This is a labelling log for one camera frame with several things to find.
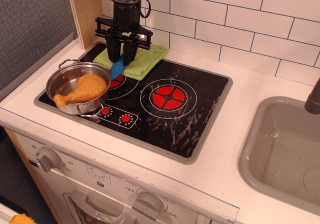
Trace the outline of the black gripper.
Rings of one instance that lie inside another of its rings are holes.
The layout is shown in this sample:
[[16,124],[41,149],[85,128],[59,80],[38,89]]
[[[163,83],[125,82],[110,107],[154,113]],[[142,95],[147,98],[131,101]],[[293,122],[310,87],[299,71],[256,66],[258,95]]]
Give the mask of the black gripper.
[[123,65],[135,60],[138,48],[149,50],[152,47],[153,32],[140,25],[142,0],[112,0],[113,18],[97,17],[95,35],[106,40],[109,60],[114,63],[120,57],[123,45]]

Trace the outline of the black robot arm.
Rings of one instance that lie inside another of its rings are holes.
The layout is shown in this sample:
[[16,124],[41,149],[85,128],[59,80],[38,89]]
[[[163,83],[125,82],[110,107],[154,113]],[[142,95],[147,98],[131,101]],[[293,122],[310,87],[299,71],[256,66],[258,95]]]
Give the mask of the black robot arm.
[[140,18],[146,19],[151,13],[142,13],[142,0],[112,0],[113,18],[97,17],[95,34],[106,40],[108,58],[116,62],[123,51],[123,65],[135,60],[139,48],[150,50],[153,32],[140,25]]

